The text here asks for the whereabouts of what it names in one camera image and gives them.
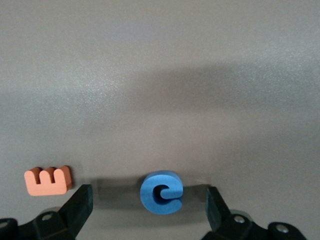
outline gray table surface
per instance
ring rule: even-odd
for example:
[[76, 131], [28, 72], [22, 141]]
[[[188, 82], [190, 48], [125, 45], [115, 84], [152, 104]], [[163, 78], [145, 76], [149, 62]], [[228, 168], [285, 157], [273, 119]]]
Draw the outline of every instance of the gray table surface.
[[[199, 240], [204, 191], [320, 237], [320, 1], [0, 1], [0, 217], [23, 224], [83, 183], [78, 240]], [[69, 165], [74, 188], [31, 197], [24, 172]], [[177, 172], [181, 211], [139, 181]]]

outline screw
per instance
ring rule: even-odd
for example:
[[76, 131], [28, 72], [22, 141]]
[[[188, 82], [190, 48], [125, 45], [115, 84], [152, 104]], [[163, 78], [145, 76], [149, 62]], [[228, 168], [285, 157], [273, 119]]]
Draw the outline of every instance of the screw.
[[4, 222], [0, 223], [0, 229], [5, 228], [6, 226], [8, 226], [8, 222], [7, 221], [4, 221]]
[[279, 232], [284, 233], [284, 234], [286, 234], [286, 233], [289, 232], [288, 228], [287, 228], [285, 225], [282, 225], [282, 224], [278, 224], [277, 226], [275, 226], [275, 228], [276, 228]]
[[52, 217], [51, 214], [44, 215], [44, 216], [42, 217], [42, 221], [47, 221], [47, 220], [49, 220], [51, 217]]
[[234, 220], [239, 224], [243, 224], [245, 222], [245, 219], [242, 216], [235, 216]]

